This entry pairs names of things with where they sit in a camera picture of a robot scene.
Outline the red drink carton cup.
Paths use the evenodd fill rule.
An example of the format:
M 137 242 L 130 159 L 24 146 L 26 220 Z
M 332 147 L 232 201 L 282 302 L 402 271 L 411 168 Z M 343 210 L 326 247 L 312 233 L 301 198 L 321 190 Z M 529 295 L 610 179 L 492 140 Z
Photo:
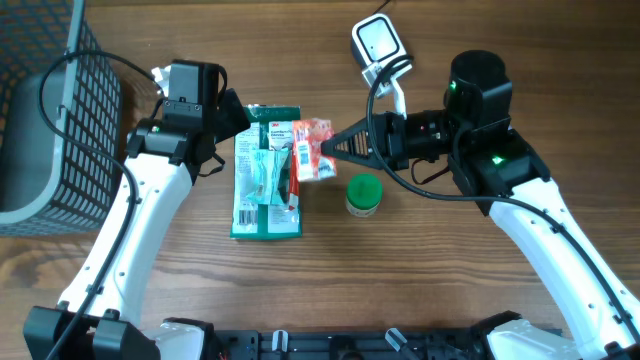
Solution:
M 322 153 L 321 145 L 334 135 L 330 120 L 306 119 L 293 122 L 296 177 L 315 182 L 337 176 L 336 161 Z

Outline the green lid white jar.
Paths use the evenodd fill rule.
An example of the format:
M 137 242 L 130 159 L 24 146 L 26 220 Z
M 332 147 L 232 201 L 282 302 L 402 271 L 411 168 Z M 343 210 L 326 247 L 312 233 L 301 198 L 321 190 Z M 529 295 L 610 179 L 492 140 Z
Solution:
M 356 217 L 373 215 L 383 197 L 383 185 L 372 174 L 358 174 L 351 178 L 346 189 L 346 208 Z

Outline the green 3M gloves packet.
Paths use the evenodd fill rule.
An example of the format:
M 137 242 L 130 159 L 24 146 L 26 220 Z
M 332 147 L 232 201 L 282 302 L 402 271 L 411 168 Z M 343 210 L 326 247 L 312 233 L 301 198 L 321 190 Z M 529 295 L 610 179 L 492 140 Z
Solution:
M 302 235 L 295 174 L 298 106 L 248 105 L 250 127 L 234 138 L 235 239 L 280 240 Z

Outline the red white tube packet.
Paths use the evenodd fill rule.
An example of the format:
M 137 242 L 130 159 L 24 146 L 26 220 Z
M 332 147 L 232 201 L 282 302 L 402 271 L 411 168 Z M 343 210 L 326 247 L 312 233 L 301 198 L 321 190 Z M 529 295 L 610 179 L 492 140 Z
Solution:
M 289 179 L 288 207 L 290 210 L 299 207 L 299 181 L 295 174 L 291 174 Z

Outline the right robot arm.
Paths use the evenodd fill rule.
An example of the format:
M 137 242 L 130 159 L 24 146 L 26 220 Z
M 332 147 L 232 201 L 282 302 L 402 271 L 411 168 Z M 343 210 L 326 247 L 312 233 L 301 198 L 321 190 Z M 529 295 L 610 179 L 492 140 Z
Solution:
M 506 311 L 472 330 L 471 352 L 489 359 L 635 359 L 639 302 L 570 214 L 551 172 L 512 127 L 512 84 L 486 50 L 457 55 L 440 110 L 375 113 L 323 142 L 330 157 L 398 178 L 411 160 L 445 158 L 458 187 L 516 244 L 560 309 L 561 337 Z

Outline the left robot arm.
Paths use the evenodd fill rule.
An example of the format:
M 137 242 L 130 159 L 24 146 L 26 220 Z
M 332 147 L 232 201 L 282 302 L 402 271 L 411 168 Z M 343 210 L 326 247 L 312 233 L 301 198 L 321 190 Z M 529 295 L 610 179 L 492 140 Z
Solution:
M 53 308 L 33 307 L 23 335 L 34 359 L 219 359 L 213 324 L 168 318 L 139 328 L 159 248 L 216 146 L 250 126 L 219 64 L 175 60 L 161 99 L 128 134 L 123 179 L 82 269 Z

